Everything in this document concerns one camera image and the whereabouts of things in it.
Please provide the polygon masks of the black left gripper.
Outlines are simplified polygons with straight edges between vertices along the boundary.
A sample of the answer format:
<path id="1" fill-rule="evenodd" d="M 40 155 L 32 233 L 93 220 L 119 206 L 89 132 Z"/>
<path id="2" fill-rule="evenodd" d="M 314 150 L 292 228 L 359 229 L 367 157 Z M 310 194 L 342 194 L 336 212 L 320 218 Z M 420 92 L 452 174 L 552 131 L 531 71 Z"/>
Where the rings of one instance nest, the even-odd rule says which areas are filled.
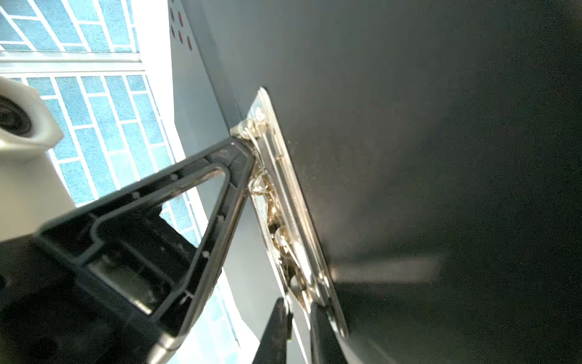
<path id="1" fill-rule="evenodd" d="M 3 363 L 144 363 L 154 344 L 86 296 L 28 236 L 1 243 Z"/>

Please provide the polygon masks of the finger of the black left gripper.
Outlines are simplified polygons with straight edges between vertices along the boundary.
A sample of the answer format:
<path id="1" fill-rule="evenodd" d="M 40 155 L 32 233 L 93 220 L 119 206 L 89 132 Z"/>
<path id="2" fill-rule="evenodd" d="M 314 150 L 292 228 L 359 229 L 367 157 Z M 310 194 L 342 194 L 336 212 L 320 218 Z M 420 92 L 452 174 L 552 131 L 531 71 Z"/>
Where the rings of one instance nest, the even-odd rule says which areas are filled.
<path id="1" fill-rule="evenodd" d="M 50 221 L 36 244 L 122 332 L 176 350 L 221 274 L 255 158 L 225 139 Z"/>

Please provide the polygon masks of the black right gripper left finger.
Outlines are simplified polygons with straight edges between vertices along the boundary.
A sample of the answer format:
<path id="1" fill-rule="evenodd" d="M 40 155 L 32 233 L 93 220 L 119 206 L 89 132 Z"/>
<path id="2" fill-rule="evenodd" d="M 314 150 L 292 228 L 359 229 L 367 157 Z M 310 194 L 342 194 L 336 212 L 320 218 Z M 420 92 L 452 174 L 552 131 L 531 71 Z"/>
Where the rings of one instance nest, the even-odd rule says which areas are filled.
<path id="1" fill-rule="evenodd" d="M 293 336 L 293 313 L 285 298 L 276 300 L 252 364 L 285 364 Z"/>

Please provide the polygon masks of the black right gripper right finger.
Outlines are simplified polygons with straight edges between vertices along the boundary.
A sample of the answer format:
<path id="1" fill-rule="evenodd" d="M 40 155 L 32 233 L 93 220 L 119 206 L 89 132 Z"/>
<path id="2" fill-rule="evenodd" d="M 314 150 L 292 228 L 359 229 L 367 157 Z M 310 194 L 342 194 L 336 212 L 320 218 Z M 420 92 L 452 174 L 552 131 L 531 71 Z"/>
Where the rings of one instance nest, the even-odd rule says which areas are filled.
<path id="1" fill-rule="evenodd" d="M 347 364 L 324 307 L 312 303 L 309 318 L 313 364 Z"/>

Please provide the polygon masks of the red folder with black inside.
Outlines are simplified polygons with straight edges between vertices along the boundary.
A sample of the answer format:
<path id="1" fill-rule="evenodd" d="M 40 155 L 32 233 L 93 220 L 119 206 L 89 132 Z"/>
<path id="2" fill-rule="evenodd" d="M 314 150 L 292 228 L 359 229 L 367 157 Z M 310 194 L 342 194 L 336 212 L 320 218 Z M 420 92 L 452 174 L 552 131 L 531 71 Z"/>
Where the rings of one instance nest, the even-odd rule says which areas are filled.
<path id="1" fill-rule="evenodd" d="M 187 154 L 268 91 L 351 363 L 581 361 L 579 1 L 171 1 Z"/>

